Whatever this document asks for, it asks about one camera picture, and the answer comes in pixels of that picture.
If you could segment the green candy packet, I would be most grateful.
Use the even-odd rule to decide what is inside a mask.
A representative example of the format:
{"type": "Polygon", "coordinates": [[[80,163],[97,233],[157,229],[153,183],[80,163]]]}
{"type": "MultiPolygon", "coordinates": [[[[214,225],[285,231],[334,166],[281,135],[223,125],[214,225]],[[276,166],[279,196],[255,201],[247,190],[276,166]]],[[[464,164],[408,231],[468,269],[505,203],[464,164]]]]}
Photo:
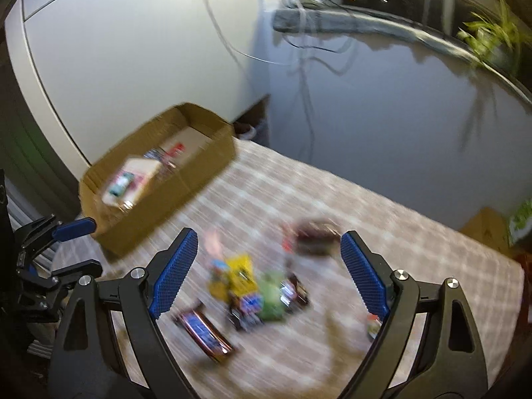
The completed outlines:
{"type": "Polygon", "coordinates": [[[281,300],[284,296],[281,291],[284,279],[284,274],[277,270],[266,271],[258,279],[262,299],[258,316],[263,322],[281,321],[286,315],[287,306],[281,300]]]}

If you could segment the red-wrapped date snack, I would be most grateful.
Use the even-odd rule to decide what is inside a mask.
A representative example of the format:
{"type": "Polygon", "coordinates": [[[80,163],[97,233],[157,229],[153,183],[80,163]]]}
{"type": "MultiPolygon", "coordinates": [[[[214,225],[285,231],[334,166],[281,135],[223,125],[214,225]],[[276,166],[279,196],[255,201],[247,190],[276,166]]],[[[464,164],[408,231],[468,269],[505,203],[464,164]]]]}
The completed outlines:
{"type": "Polygon", "coordinates": [[[287,252],[308,256],[329,256],[337,249],[340,230],[327,218],[307,218],[284,222],[282,247],[287,252]]]}
{"type": "Polygon", "coordinates": [[[180,159],[186,148],[182,142],[178,142],[167,150],[162,147],[148,150],[143,154],[145,159],[158,160],[161,163],[161,175],[168,174],[180,166],[180,159]]]}

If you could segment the brown cardboard box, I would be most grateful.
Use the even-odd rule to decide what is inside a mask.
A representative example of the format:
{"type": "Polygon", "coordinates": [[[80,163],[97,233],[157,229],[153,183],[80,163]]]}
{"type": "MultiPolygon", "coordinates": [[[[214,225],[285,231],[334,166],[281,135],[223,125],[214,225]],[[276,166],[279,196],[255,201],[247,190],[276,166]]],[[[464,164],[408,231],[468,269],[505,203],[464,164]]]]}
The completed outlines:
{"type": "Polygon", "coordinates": [[[96,222],[94,239],[114,255],[126,255],[234,156],[233,126],[217,114],[190,103],[160,113],[108,150],[80,180],[82,213],[96,222]],[[168,174],[159,172],[133,208],[121,210],[102,203],[103,189],[128,158],[143,157],[158,147],[167,150],[178,142],[186,148],[180,166],[168,174]]]}

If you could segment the pink snack bag in box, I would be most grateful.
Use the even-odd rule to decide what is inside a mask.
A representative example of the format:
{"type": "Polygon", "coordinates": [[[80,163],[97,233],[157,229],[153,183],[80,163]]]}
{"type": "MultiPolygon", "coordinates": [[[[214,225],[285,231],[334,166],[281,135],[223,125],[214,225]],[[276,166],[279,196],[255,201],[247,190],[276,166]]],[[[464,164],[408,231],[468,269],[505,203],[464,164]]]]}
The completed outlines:
{"type": "Polygon", "coordinates": [[[121,210],[131,209],[147,191],[162,167],[159,160],[130,157],[112,175],[103,189],[102,203],[121,210]]]}

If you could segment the teal candy packet in box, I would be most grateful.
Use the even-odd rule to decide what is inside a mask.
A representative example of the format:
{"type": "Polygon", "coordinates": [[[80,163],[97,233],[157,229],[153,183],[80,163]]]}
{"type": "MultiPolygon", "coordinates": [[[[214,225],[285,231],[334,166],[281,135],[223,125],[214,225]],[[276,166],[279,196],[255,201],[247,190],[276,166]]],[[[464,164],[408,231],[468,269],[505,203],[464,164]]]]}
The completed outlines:
{"type": "Polygon", "coordinates": [[[109,193],[112,197],[122,197],[129,188],[130,184],[132,184],[133,180],[133,173],[125,171],[121,172],[114,178],[107,189],[107,193],[109,193]]]}

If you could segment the Snickers bar single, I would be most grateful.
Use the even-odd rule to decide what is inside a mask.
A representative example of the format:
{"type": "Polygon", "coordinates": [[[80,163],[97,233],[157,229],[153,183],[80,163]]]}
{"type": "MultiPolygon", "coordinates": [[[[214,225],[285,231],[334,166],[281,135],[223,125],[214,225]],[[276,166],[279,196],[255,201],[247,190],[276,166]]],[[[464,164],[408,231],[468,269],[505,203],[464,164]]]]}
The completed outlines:
{"type": "Polygon", "coordinates": [[[236,348],[206,317],[204,309],[205,305],[199,302],[175,315],[174,323],[184,329],[212,361],[223,363],[235,354],[236,348]]]}

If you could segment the pink packet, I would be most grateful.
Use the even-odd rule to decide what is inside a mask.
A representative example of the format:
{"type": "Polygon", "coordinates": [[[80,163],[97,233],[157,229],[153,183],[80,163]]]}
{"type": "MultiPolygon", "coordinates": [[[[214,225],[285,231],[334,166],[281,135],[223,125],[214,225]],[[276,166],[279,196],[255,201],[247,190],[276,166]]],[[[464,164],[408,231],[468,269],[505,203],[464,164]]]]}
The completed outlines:
{"type": "Polygon", "coordinates": [[[205,250],[211,258],[224,261],[224,246],[217,229],[205,233],[205,250]]]}

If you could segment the Snickers bar in pile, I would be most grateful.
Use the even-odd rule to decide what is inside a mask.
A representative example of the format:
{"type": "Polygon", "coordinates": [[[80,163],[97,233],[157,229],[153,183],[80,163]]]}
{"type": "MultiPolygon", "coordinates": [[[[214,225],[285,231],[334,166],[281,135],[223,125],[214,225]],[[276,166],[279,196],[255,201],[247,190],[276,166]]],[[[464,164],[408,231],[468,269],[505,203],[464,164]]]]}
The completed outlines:
{"type": "MultiPolygon", "coordinates": [[[[281,300],[287,306],[285,319],[289,314],[294,314],[307,308],[310,305],[310,298],[305,286],[302,285],[295,274],[284,274],[284,276],[285,279],[281,288],[284,296],[281,300]]],[[[233,297],[228,304],[228,318],[235,329],[240,332],[248,331],[261,323],[277,323],[284,320],[263,322],[258,316],[261,306],[262,299],[259,290],[241,298],[233,297]]]]}

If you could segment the yellow candy packet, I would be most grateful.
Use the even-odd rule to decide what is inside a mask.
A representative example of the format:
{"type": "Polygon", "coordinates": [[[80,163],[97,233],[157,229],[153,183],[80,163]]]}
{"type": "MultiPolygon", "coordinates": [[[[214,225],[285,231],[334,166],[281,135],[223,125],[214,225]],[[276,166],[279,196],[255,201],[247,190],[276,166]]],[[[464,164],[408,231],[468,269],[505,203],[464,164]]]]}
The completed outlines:
{"type": "Polygon", "coordinates": [[[243,253],[230,258],[213,259],[207,289],[214,299],[227,304],[233,297],[241,298],[256,293],[259,287],[253,274],[251,257],[243,253]]]}

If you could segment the green printed box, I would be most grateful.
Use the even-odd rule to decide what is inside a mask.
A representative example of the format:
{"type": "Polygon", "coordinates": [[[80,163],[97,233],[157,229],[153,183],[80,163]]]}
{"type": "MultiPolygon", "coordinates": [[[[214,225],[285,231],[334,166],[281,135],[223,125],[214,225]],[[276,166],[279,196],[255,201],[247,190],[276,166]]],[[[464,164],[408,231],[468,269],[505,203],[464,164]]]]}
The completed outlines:
{"type": "Polygon", "coordinates": [[[509,244],[514,246],[519,242],[531,236],[531,217],[532,202],[528,198],[525,200],[516,212],[514,212],[508,221],[509,244]]]}

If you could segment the plaid tablecloth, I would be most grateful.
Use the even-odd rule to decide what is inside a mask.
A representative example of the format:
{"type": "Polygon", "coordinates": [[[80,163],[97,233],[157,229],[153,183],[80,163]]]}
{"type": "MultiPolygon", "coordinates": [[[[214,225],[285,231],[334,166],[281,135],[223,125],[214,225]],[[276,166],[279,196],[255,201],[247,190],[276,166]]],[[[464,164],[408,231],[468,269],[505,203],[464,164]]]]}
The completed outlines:
{"type": "Polygon", "coordinates": [[[235,147],[234,161],[135,250],[122,257],[105,254],[86,236],[61,244],[53,268],[96,259],[105,277],[121,277],[147,265],[181,229],[199,236],[217,229],[224,254],[248,254],[256,274],[291,265],[310,305],[283,322],[236,331],[224,305],[208,293],[209,256],[200,249],[171,311],[158,321],[191,385],[203,398],[335,398],[370,348],[367,310],[338,255],[286,253],[280,228],[327,218],[343,231],[357,231],[372,251],[418,281],[439,284],[455,277],[480,333],[488,378],[496,378],[521,307],[524,272],[517,262],[331,173],[251,141],[236,141],[235,147]],[[199,302],[236,348],[223,363],[212,361],[174,323],[175,315],[199,302]]]}

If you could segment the potted spider plant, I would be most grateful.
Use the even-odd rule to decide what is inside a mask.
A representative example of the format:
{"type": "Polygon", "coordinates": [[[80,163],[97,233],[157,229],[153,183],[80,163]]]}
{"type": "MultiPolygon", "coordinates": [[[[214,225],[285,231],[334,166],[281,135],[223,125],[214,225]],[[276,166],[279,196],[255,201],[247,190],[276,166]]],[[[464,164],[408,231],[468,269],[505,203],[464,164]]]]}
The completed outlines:
{"type": "Polygon", "coordinates": [[[517,76],[526,33],[518,26],[506,0],[498,0],[498,18],[471,12],[473,21],[464,23],[456,38],[464,42],[481,64],[494,67],[510,76],[517,76]]]}

